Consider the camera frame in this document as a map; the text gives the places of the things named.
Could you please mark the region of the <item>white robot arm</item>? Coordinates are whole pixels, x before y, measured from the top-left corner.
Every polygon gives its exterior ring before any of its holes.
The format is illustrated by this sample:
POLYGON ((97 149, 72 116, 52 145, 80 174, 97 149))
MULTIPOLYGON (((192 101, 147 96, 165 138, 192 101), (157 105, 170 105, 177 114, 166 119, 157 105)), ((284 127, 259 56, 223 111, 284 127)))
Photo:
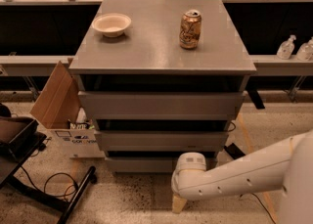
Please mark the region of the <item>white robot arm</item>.
POLYGON ((280 190, 278 224, 313 224, 313 131, 208 170, 204 155, 184 153, 172 174, 172 211, 188 201, 280 190))

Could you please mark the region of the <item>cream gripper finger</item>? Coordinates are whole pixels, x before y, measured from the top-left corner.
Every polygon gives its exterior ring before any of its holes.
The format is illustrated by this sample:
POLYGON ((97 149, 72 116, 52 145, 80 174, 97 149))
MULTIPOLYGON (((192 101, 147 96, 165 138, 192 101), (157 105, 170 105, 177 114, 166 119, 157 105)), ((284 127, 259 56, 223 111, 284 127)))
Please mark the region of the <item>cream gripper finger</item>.
POLYGON ((182 198, 181 196, 174 194, 172 197, 172 212, 175 214, 179 214, 183 211, 187 200, 182 198))

